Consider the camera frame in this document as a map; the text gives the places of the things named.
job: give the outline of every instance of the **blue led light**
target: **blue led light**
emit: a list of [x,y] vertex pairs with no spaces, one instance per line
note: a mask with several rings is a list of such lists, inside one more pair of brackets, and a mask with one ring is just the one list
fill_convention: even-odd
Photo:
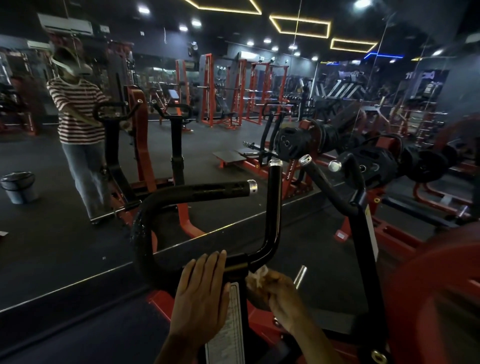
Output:
[[399,60],[401,60],[404,57],[404,56],[394,56],[394,55],[391,55],[391,54],[379,54],[377,52],[370,52],[363,59],[366,60],[371,55],[374,55],[374,56],[377,56],[377,57],[385,57],[385,58],[398,58]]

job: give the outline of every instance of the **jeans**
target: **jeans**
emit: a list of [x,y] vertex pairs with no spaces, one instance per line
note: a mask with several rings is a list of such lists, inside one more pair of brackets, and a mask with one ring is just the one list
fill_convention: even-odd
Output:
[[70,173],[89,218],[111,210],[110,189],[107,178],[101,173],[104,163],[104,142],[95,144],[63,144]]

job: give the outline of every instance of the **led light strip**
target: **led light strip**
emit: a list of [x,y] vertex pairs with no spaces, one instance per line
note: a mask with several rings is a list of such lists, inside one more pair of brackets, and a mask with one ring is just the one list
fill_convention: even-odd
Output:
[[[298,36],[312,36],[314,38],[329,38],[330,37],[330,28],[332,26],[332,22],[328,22],[326,20],[317,20],[312,18],[297,18],[296,16],[287,16],[287,15],[270,15],[268,17],[274,27],[276,28],[277,32],[280,34],[291,34],[291,35],[298,35]],[[313,23],[313,24],[324,24],[327,26],[327,33],[323,34],[315,34],[315,33],[298,33],[298,32],[291,32],[287,30],[282,30],[280,25],[278,24],[277,20],[289,20],[296,22],[298,20],[299,23]]]
[[[344,43],[353,43],[353,44],[366,44],[366,45],[369,45],[371,47],[370,47],[369,50],[337,48],[337,47],[334,47],[335,42],[344,42]],[[377,44],[378,44],[378,42],[365,42],[365,41],[361,41],[361,40],[332,38],[332,42],[330,43],[330,49],[344,50],[346,52],[369,53],[372,49],[374,49],[376,47]]]
[[365,57],[363,57],[363,59],[366,60],[370,56],[385,57],[385,58],[398,58],[399,60],[401,60],[404,57],[404,56],[394,56],[394,55],[391,55],[391,54],[380,54],[380,53],[377,53],[377,52],[370,52]]
[[236,12],[239,14],[251,14],[251,15],[262,15],[262,10],[258,7],[258,5],[253,0],[249,0],[249,2],[255,8],[255,12],[249,10],[235,10],[235,9],[227,9],[227,8],[217,8],[215,6],[200,6],[194,3],[192,0],[185,0],[190,5],[194,6],[198,10],[209,10],[211,12]]

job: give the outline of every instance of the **cloth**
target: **cloth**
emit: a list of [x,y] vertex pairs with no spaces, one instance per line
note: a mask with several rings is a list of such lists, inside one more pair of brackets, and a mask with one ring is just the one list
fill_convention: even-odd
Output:
[[104,139],[103,127],[87,124],[60,111],[66,104],[72,104],[79,112],[90,118],[93,117],[94,105],[107,101],[95,84],[80,79],[77,85],[71,85],[58,77],[47,82],[47,89],[60,113],[58,131],[62,143],[95,144]]
[[106,176],[101,173],[104,164],[104,143],[62,144],[62,148],[89,218],[109,212],[110,190]]

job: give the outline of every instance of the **yellow led light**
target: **yellow led light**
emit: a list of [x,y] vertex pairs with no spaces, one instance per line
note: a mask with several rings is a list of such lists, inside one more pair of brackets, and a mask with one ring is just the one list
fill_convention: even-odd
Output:
[[[372,47],[369,50],[338,48],[338,47],[334,47],[335,42],[344,42],[344,43],[353,43],[353,44],[366,44],[366,45],[369,45],[369,46],[372,46]],[[378,42],[365,42],[365,41],[362,41],[362,40],[332,38],[332,42],[330,43],[330,49],[344,50],[344,51],[347,51],[347,52],[368,53],[372,49],[374,49],[377,44],[378,44]]]
[[248,0],[256,11],[249,11],[249,10],[237,10],[237,9],[227,9],[227,8],[218,8],[215,6],[200,6],[197,3],[193,2],[192,0],[185,0],[191,6],[194,6],[198,10],[208,10],[211,12],[236,12],[240,14],[251,14],[251,15],[262,15],[262,10],[258,7],[258,5],[253,0]]
[[[330,27],[332,26],[332,22],[326,20],[318,20],[312,18],[297,18],[296,16],[287,16],[287,15],[270,15],[268,17],[274,27],[276,28],[277,32],[280,34],[291,34],[291,35],[298,35],[298,36],[312,36],[314,38],[329,38],[330,37]],[[327,26],[326,34],[316,34],[316,33],[299,33],[299,32],[291,32],[287,30],[282,30],[280,25],[278,24],[277,20],[289,20],[296,22],[298,20],[299,23],[312,23],[312,24],[323,24]]]

